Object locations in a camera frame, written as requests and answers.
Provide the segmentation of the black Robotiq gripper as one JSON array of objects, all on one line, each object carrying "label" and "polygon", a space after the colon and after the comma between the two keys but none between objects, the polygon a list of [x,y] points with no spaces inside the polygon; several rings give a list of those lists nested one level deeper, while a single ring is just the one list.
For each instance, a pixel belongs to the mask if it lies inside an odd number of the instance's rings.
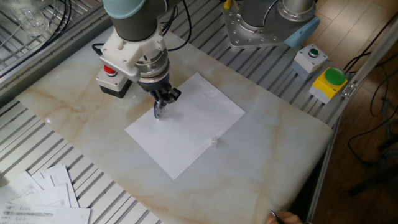
[{"label": "black Robotiq gripper", "polygon": [[176,88],[171,88],[169,80],[169,73],[165,73],[152,78],[141,77],[138,84],[146,92],[153,91],[156,102],[171,104],[178,100],[181,91]]}]

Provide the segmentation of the person right hand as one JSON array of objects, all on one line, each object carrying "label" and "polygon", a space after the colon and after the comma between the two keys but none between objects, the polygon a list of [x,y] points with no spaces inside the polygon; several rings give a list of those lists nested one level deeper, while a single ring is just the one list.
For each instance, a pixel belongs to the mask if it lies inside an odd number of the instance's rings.
[{"label": "person right hand", "polygon": [[271,212],[265,224],[303,224],[298,215],[288,211]]}]

